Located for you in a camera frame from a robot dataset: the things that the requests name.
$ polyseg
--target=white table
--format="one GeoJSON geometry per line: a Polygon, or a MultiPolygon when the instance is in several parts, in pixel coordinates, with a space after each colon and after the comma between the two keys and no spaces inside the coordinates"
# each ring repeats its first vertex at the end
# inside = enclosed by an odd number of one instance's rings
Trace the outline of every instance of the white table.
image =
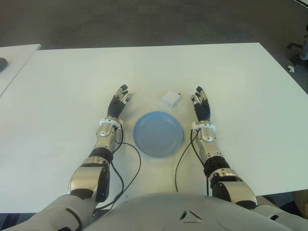
{"type": "Polygon", "coordinates": [[[40,47],[40,44],[0,47],[0,57],[8,61],[7,67],[0,72],[0,97],[31,55],[40,47]]]}
{"type": "MultiPolygon", "coordinates": [[[[198,85],[209,97],[222,153],[256,195],[308,188],[308,96],[260,44],[37,51],[0,98],[0,212],[38,212],[67,193],[124,83],[134,94],[120,117],[124,141],[133,143],[136,121],[156,110],[179,120],[184,139],[169,158],[141,153],[141,172],[119,202],[175,191],[175,166],[197,120],[190,94],[198,85]],[[160,103],[167,90],[182,95],[175,108],[160,103]]],[[[127,184],[138,156],[123,145],[114,163],[127,184]]],[[[191,148],[179,167],[178,187],[205,193],[191,148]]],[[[119,190],[112,171],[106,202],[119,190]]]]}

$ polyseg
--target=floor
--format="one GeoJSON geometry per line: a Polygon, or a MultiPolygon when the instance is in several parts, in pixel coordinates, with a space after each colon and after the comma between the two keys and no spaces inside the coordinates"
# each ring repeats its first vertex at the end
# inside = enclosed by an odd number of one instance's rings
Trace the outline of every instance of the floor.
{"type": "MultiPolygon", "coordinates": [[[[1,0],[0,47],[260,42],[288,71],[289,59],[300,50],[286,46],[303,43],[307,21],[308,9],[293,0],[1,0]]],[[[307,66],[290,75],[308,93],[307,66]]],[[[292,200],[285,193],[274,198],[279,206],[292,200]]],[[[0,214],[0,230],[31,215],[0,214]]]]}

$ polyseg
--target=wire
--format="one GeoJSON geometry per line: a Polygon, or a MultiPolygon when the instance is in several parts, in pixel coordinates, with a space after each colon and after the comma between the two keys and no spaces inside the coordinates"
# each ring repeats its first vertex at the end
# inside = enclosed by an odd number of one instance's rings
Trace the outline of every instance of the wire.
{"type": "MultiPolygon", "coordinates": [[[[200,156],[198,155],[196,149],[194,148],[193,141],[192,141],[192,134],[193,134],[193,133],[191,132],[191,143],[192,143],[192,148],[193,148],[193,150],[194,150],[194,153],[196,154],[196,156],[197,156],[198,159],[200,160],[202,166],[204,167],[204,164],[203,164],[203,162],[202,162],[200,156]]],[[[208,177],[206,177],[206,194],[209,196],[209,192],[208,192],[208,177]]]]}
{"type": "Polygon", "coordinates": [[[189,146],[193,143],[193,141],[194,141],[194,139],[197,137],[198,133],[199,133],[199,132],[197,132],[197,134],[195,135],[195,137],[193,138],[193,140],[187,145],[187,147],[186,147],[185,150],[183,151],[183,153],[182,153],[182,155],[181,155],[181,157],[180,157],[180,159],[179,159],[179,161],[178,161],[177,167],[176,167],[176,169],[175,169],[174,183],[175,183],[175,188],[176,188],[177,192],[179,191],[179,190],[178,190],[178,186],[177,186],[177,171],[178,171],[179,164],[180,164],[181,159],[183,158],[183,156],[184,156],[186,150],[187,150],[187,149],[189,148],[189,146]]]}
{"type": "Polygon", "coordinates": [[[112,153],[112,155],[121,147],[121,145],[122,145],[122,143],[123,143],[123,138],[124,138],[124,135],[123,135],[123,127],[122,127],[122,124],[121,123],[119,123],[120,125],[121,125],[121,136],[122,136],[122,138],[121,138],[121,142],[119,143],[119,146],[117,146],[117,148],[114,150],[114,152],[112,153]]]}
{"type": "Polygon", "coordinates": [[[196,151],[196,149],[194,148],[194,145],[193,145],[193,140],[192,140],[192,137],[193,136],[193,132],[191,132],[191,144],[192,144],[192,148],[193,148],[193,150],[194,150],[194,153],[196,154],[196,156],[198,157],[198,159],[199,159],[199,161],[200,161],[200,163],[202,164],[202,166],[204,166],[204,164],[203,164],[203,162],[202,162],[202,160],[201,160],[201,158],[200,158],[200,156],[198,155],[198,153],[197,153],[197,151],[196,151]]]}
{"type": "Polygon", "coordinates": [[[120,178],[120,180],[121,180],[121,183],[122,183],[122,190],[121,190],[121,192],[114,198],[114,200],[113,200],[112,202],[110,202],[110,203],[108,203],[108,204],[106,204],[106,205],[104,205],[104,206],[102,206],[102,207],[96,208],[95,211],[104,209],[104,208],[106,208],[106,207],[108,207],[108,206],[110,206],[110,205],[111,205],[111,208],[110,208],[110,209],[112,209],[113,206],[115,205],[115,203],[117,202],[117,200],[123,195],[123,193],[127,190],[127,188],[132,184],[132,182],[135,180],[135,178],[136,178],[137,175],[139,174],[139,171],[140,171],[140,168],[141,168],[141,156],[140,156],[140,153],[139,153],[139,151],[137,150],[137,148],[136,148],[134,145],[132,145],[132,144],[130,144],[130,143],[125,143],[125,142],[123,142],[123,129],[122,129],[122,139],[121,139],[121,142],[119,143],[119,146],[115,149],[115,151],[118,150],[119,147],[120,147],[122,144],[129,145],[129,146],[133,147],[133,148],[136,150],[136,152],[137,152],[137,154],[138,154],[138,156],[139,156],[139,168],[138,168],[138,171],[137,171],[137,173],[135,174],[135,176],[133,177],[133,179],[130,181],[130,183],[126,186],[126,188],[123,189],[123,188],[124,188],[123,179],[122,179],[121,175],[118,173],[118,171],[115,169],[115,166],[113,165],[113,162],[111,162],[112,168],[115,170],[116,174],[119,176],[119,178],[120,178]]]}
{"type": "Polygon", "coordinates": [[[208,195],[208,177],[206,177],[206,194],[208,195]]]}
{"type": "MultiPolygon", "coordinates": [[[[125,193],[125,191],[127,190],[127,188],[132,184],[132,182],[133,182],[133,181],[135,180],[135,178],[137,177],[137,175],[138,175],[138,173],[139,173],[139,171],[140,171],[140,168],[141,168],[141,156],[140,156],[140,153],[139,153],[139,151],[137,150],[137,148],[136,148],[134,145],[130,144],[130,143],[125,143],[125,142],[122,142],[122,143],[123,143],[123,144],[126,144],[126,145],[129,145],[129,146],[131,146],[131,147],[133,147],[133,148],[135,149],[135,151],[137,152],[138,157],[139,157],[139,167],[138,167],[138,171],[136,172],[135,176],[134,176],[133,179],[130,181],[130,183],[128,184],[128,186],[126,186],[126,188],[125,188],[124,191],[120,194],[120,196],[121,196],[123,193],[125,193]]],[[[120,198],[120,196],[117,197],[117,198],[115,199],[114,204],[111,206],[110,209],[113,208],[113,206],[115,205],[116,201],[120,198]]]]}
{"type": "Polygon", "coordinates": [[[124,181],[123,181],[123,178],[122,178],[122,176],[120,175],[120,173],[117,171],[117,169],[115,168],[113,162],[111,162],[111,166],[112,166],[112,168],[114,169],[114,171],[116,172],[117,176],[120,178],[120,181],[121,181],[121,184],[122,184],[122,189],[121,189],[121,193],[122,193],[123,190],[124,190],[124,181]]]}

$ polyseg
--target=black mouse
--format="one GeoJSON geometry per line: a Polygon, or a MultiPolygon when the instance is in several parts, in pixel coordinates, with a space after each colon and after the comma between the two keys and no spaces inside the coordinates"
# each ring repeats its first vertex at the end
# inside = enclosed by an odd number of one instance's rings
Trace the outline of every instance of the black mouse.
{"type": "Polygon", "coordinates": [[[4,58],[0,58],[0,72],[8,65],[8,61],[4,58]]]}

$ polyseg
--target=silver metal joint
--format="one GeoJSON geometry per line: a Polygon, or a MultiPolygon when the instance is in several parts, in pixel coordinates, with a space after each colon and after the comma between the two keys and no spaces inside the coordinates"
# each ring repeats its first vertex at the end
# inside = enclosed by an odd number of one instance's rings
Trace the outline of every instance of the silver metal joint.
{"type": "Polygon", "coordinates": [[[192,130],[198,132],[195,140],[199,147],[199,155],[203,164],[213,156],[222,156],[216,145],[215,125],[207,120],[199,121],[198,124],[193,122],[192,130]]]}
{"type": "Polygon", "coordinates": [[[97,186],[103,167],[79,167],[74,172],[69,185],[68,194],[74,189],[90,189],[97,192],[97,186]]]}
{"type": "Polygon", "coordinates": [[[87,164],[107,164],[109,166],[109,162],[100,156],[91,156],[85,159],[85,161],[82,163],[83,165],[87,164]]]}
{"type": "Polygon", "coordinates": [[[96,131],[95,148],[103,147],[113,153],[115,150],[116,131],[122,129],[123,121],[115,117],[107,117],[100,120],[100,127],[96,131]]]}
{"type": "Polygon", "coordinates": [[[211,181],[214,176],[220,176],[220,177],[238,177],[239,180],[242,180],[235,170],[232,168],[220,168],[215,170],[214,172],[211,173],[211,175],[208,177],[209,180],[211,181]]]}

